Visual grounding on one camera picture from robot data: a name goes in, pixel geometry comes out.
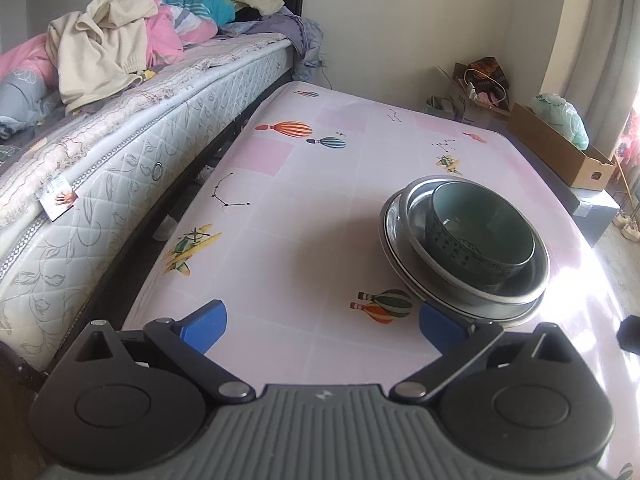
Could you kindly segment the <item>beige garment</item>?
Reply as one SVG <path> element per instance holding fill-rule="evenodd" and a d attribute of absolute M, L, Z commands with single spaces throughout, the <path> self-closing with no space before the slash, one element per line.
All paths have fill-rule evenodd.
<path fill-rule="evenodd" d="M 142 79 L 145 21 L 157 12 L 153 0 L 92 0 L 85 11 L 50 21 L 46 52 L 58 71 L 66 114 Z"/>

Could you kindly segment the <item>teal white plastic bag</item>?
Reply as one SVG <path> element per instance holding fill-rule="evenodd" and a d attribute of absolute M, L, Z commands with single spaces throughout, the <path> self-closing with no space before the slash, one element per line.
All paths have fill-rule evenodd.
<path fill-rule="evenodd" d="M 548 126 L 570 141 L 578 150 L 585 151 L 589 138 L 576 108 L 557 93 L 537 94 L 530 101 L 533 113 Z"/>

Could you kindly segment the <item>white quilted mattress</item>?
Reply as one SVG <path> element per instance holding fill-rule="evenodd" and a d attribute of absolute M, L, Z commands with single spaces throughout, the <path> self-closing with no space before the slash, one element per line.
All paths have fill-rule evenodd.
<path fill-rule="evenodd" d="M 1 167 L 1 347 L 44 370 L 156 204 L 285 81 L 276 32 L 214 39 Z"/>

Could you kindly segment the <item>teal ceramic bowl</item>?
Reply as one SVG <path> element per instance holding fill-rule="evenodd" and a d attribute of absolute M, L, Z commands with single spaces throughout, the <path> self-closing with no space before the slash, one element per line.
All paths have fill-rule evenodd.
<path fill-rule="evenodd" d="M 473 182 L 436 186 L 425 220 L 430 255 L 474 286 L 512 278 L 535 253 L 532 228 L 520 212 L 499 194 Z"/>

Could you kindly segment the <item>large steel basin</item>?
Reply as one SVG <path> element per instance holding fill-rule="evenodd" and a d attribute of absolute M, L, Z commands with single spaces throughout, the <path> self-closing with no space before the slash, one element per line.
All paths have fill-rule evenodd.
<path fill-rule="evenodd" d="M 522 324 L 535 316 L 544 296 L 519 306 L 493 304 L 485 300 L 472 304 L 458 297 L 454 288 L 432 271 L 406 240 L 398 214 L 399 197 L 400 192 L 397 191 L 386 200 L 380 213 L 378 237 L 388 263 L 414 296 L 462 318 L 497 322 L 505 326 Z"/>

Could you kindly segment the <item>green paper bag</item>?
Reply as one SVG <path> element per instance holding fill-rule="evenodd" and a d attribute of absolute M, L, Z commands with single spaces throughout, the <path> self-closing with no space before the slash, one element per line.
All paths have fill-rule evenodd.
<path fill-rule="evenodd" d="M 424 113 L 438 118 L 459 120 L 459 114 L 454 108 L 454 104 L 448 98 L 442 98 L 441 96 L 430 96 L 425 101 Z"/>

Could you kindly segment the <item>grey curtain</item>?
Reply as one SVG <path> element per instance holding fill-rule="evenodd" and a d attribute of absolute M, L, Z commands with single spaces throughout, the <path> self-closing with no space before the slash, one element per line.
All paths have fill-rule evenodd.
<path fill-rule="evenodd" d="M 639 90 L 639 0 L 563 0 L 540 91 L 564 96 L 614 153 Z"/>

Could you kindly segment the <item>pink patterned tablecloth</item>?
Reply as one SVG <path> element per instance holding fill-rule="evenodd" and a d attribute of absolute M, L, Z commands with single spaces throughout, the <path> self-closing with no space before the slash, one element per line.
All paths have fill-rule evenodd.
<path fill-rule="evenodd" d="M 500 134 L 288 84 L 256 110 L 171 235 L 125 325 L 228 312 L 212 359 L 268 384 L 390 387 L 436 359 L 418 315 L 389 315 L 400 289 L 378 240 L 381 209 L 410 182 L 462 176 L 533 223 L 551 280 L 535 322 L 559 325 L 604 388 L 615 430 L 601 460 L 639 474 L 639 359 L 616 333 L 622 309 L 602 266 L 544 180 Z"/>

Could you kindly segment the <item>long brown cardboard box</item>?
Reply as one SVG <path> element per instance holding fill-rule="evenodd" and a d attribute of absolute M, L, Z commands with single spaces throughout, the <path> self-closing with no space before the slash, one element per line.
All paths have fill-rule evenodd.
<path fill-rule="evenodd" d="M 611 159 L 591 145 L 585 151 L 576 148 L 529 106 L 515 103 L 506 128 L 571 188 L 600 192 L 612 177 Z"/>

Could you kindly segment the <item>teal pillow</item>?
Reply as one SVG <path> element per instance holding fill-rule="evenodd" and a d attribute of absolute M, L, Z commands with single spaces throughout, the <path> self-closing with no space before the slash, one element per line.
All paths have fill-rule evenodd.
<path fill-rule="evenodd" d="M 234 21 L 235 8 L 232 0 L 163 0 L 163 4 L 180 6 L 198 16 L 224 26 Z"/>

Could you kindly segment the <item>small steel bowl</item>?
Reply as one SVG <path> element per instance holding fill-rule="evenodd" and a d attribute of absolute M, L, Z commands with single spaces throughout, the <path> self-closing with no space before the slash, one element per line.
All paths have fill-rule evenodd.
<path fill-rule="evenodd" d="M 460 300 L 521 307 L 544 296 L 547 247 L 490 188 L 458 177 L 423 177 L 400 191 L 397 205 L 400 234 Z"/>

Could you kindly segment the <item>purple bedsheet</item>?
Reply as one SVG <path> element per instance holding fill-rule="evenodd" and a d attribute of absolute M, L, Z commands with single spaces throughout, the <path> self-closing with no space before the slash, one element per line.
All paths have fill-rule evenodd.
<path fill-rule="evenodd" d="M 292 79 L 314 82 L 321 65 L 323 32 L 320 25 L 291 13 L 287 8 L 257 21 L 233 22 L 221 29 L 229 37 L 243 34 L 281 34 L 291 41 L 296 52 Z"/>

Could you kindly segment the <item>pink striped blanket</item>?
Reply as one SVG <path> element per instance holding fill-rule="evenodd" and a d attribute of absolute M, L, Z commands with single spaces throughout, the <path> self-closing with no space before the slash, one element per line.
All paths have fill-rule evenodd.
<path fill-rule="evenodd" d="M 92 0 L 1 55 L 1 140 L 142 81 L 184 48 L 216 36 L 210 7 L 195 0 Z"/>

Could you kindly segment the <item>open cardboard box with clutter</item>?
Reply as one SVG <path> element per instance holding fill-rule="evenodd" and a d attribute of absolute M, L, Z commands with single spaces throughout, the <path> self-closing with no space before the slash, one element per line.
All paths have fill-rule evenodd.
<path fill-rule="evenodd" d="M 508 120 L 510 84 L 496 58 L 486 56 L 470 64 L 456 63 L 451 73 L 437 69 L 446 78 L 447 96 L 459 122 L 487 128 L 493 120 Z"/>

